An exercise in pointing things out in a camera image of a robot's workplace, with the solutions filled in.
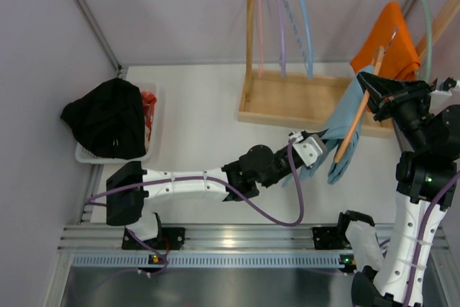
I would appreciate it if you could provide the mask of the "grey corner wall profile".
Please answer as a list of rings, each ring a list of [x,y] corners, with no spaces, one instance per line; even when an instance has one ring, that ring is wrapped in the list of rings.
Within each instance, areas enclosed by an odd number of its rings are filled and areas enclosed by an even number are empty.
[[[93,11],[91,10],[88,2],[86,0],[74,0],[74,2],[83,19],[87,23],[92,35],[96,39],[104,55],[109,61],[111,67],[117,73],[120,73],[120,71],[122,70],[122,65],[120,64],[114,51],[112,50],[109,41],[106,39],[106,35],[103,33],[103,30],[100,24],[98,23]]]

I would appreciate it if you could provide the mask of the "blue hanger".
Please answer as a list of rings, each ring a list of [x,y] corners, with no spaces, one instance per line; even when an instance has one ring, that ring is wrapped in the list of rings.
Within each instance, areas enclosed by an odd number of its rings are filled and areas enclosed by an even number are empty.
[[[287,14],[290,26],[292,28],[293,34],[295,35],[295,41],[297,42],[298,49],[300,51],[300,56],[303,60],[303,65],[307,78],[311,80],[313,78],[313,42],[311,36],[311,26],[308,16],[308,10],[305,3],[305,0],[298,0],[300,12],[302,16],[303,31],[299,29],[299,26],[295,22],[295,16],[293,10],[291,9],[290,3],[288,0],[281,0],[284,10]]]

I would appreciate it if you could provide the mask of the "pink hanger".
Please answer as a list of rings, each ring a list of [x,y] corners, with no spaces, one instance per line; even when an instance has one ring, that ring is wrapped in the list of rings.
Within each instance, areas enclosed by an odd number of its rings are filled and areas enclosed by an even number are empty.
[[[258,77],[261,78],[264,73],[264,37],[263,37],[263,14],[262,0],[257,0],[257,48],[258,48]]]

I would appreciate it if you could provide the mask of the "black garment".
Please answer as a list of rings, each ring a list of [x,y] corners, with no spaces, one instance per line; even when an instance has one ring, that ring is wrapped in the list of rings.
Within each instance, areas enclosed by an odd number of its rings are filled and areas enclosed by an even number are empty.
[[[67,104],[60,118],[74,138],[102,158],[130,160],[147,153],[140,89],[113,78]]]

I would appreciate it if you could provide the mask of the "aluminium mounting rail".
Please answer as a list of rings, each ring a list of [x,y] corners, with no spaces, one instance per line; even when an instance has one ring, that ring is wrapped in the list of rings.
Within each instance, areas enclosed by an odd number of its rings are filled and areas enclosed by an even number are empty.
[[[287,228],[269,224],[166,224],[161,239],[171,250],[189,252],[347,253],[350,247],[333,239],[334,228],[301,224]],[[120,252],[127,241],[124,228],[83,223],[65,226],[57,249],[62,252]]]

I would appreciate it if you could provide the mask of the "orange hanger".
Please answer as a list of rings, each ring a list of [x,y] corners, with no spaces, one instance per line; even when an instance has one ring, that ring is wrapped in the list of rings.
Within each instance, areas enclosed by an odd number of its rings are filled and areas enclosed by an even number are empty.
[[[383,63],[383,60],[384,60],[384,57],[385,57],[385,53],[386,51],[388,50],[388,48],[390,47],[390,45],[392,44],[392,41],[394,40],[394,38],[396,37],[397,35],[397,31],[398,31],[399,27],[396,26],[392,32],[392,35],[390,37],[390,40],[389,42],[387,43],[387,46],[386,47],[383,47],[383,46],[379,46],[379,48],[377,49],[377,51],[375,52],[374,56],[373,56],[373,66],[374,66],[374,70],[373,70],[373,74],[374,75],[379,75],[380,74],[380,70],[381,70],[381,67],[382,67],[382,63]],[[354,116],[354,119],[351,123],[351,126],[349,128],[349,131],[347,132],[345,138],[344,138],[344,141],[342,142],[340,148],[337,150],[337,153],[334,157],[334,162],[335,163],[340,163],[340,161],[342,160],[345,152],[346,152],[346,149],[348,148],[350,142],[351,142],[351,139],[355,133],[355,130],[357,129],[358,127],[358,124],[360,123],[361,119],[362,119],[362,116],[363,116],[363,113],[364,113],[364,110],[366,109],[367,107],[367,102],[369,100],[369,92],[368,91],[365,91],[364,94],[363,94],[363,97],[362,97],[362,100],[359,104],[359,107],[355,113],[355,116]]]

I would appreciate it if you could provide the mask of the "orange garment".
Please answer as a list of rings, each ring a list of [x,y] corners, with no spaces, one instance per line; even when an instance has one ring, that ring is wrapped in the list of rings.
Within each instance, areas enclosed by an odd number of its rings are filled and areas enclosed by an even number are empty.
[[[410,36],[400,5],[389,2],[374,23],[361,50],[351,60],[354,72],[372,64],[377,49],[383,47],[385,54],[379,76],[399,81],[414,81],[420,68],[420,57]]]

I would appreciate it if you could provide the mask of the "wooden clothes rack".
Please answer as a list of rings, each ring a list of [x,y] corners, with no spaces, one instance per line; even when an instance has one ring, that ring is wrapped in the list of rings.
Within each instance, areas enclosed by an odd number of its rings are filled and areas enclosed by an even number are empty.
[[[247,0],[246,71],[239,102],[241,122],[319,129],[339,102],[350,78],[276,70],[259,74],[253,66],[255,0]]]

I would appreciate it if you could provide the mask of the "red white garment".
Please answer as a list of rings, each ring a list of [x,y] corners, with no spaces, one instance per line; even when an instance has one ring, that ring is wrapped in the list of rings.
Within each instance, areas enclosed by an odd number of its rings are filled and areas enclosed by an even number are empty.
[[[150,141],[157,97],[153,94],[153,92],[148,90],[141,91],[141,97],[144,112],[144,123],[146,129],[145,137],[147,141]]]

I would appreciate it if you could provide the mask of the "white plastic basket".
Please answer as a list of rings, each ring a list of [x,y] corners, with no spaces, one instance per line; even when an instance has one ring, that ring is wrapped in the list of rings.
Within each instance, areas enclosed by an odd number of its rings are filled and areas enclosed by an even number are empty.
[[[160,100],[160,90],[155,82],[145,82],[145,81],[135,82],[133,81],[132,84],[138,87],[140,91],[148,90],[148,91],[153,92],[153,94],[156,95],[157,97],[157,103],[155,106],[155,113],[154,113],[154,119],[152,123],[152,133],[151,133],[150,141],[145,140],[146,154],[141,157],[136,157],[130,160],[125,160],[121,158],[97,157],[92,152],[84,148],[80,143],[77,143],[76,149],[75,149],[75,158],[79,163],[92,164],[92,165],[124,164],[124,163],[128,163],[131,161],[144,162],[152,156],[154,144],[156,142],[159,142],[159,140],[156,139],[156,137],[157,137],[157,129],[158,129],[157,115],[160,114],[162,111],[162,102]]]

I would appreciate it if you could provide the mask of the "purple hanger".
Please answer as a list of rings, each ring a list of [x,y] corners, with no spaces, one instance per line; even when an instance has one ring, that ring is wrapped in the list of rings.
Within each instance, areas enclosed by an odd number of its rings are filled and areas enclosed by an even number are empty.
[[[279,57],[279,65],[280,65],[281,77],[285,78],[286,77],[286,67],[287,67],[285,19],[284,19],[284,11],[283,11],[282,0],[276,0],[276,3],[277,3],[277,13],[278,13],[278,19],[279,19],[279,26],[280,26],[280,57]]]

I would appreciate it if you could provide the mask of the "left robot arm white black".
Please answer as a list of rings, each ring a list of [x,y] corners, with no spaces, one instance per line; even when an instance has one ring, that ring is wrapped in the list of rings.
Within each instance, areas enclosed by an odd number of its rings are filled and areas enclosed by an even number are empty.
[[[198,172],[144,169],[131,161],[106,180],[106,224],[122,226],[148,244],[161,238],[157,204],[182,199],[217,202],[248,201],[283,178],[296,176],[298,168],[311,168],[326,152],[317,133],[292,133],[287,146],[274,152],[255,145],[237,160],[220,168]]]

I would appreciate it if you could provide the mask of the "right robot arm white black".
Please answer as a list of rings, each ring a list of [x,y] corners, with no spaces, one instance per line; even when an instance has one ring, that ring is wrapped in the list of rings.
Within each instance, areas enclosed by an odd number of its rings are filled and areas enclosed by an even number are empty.
[[[436,230],[451,206],[459,179],[459,105],[430,112],[435,87],[396,81],[362,71],[359,87],[370,94],[374,119],[392,119],[412,149],[396,168],[396,217],[388,248],[377,240],[371,216],[339,214],[338,223],[316,241],[318,249],[350,247],[357,272],[355,306],[422,306],[423,279]]]

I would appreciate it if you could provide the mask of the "light blue trousers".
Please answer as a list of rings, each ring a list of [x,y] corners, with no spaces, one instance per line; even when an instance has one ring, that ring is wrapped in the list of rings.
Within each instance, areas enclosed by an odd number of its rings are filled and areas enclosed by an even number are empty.
[[[332,153],[333,150],[340,148],[351,129],[351,124],[363,96],[364,91],[357,77],[354,76],[334,111],[327,119],[325,125],[323,125],[322,132],[318,135],[325,147],[321,150],[321,154],[315,154],[312,158],[308,158],[307,163],[301,166],[300,173],[298,174],[299,180],[312,177],[317,169],[324,163],[328,155]],[[349,167],[359,142],[362,122],[362,120],[359,120],[356,129],[351,135],[350,143],[339,162],[331,163],[327,176],[327,183],[329,185],[337,183]]]

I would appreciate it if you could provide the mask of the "green hanger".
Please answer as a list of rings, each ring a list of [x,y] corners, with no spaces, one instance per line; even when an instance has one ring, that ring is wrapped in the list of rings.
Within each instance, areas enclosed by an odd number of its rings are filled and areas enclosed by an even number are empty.
[[[422,57],[422,53],[418,53],[419,58],[422,60],[422,67],[424,68],[424,74],[417,73],[419,79],[429,82],[431,71],[432,71],[432,59],[433,59],[433,29],[431,21],[431,11],[429,9],[428,0],[420,0],[423,7],[423,14],[425,20],[425,57]]]

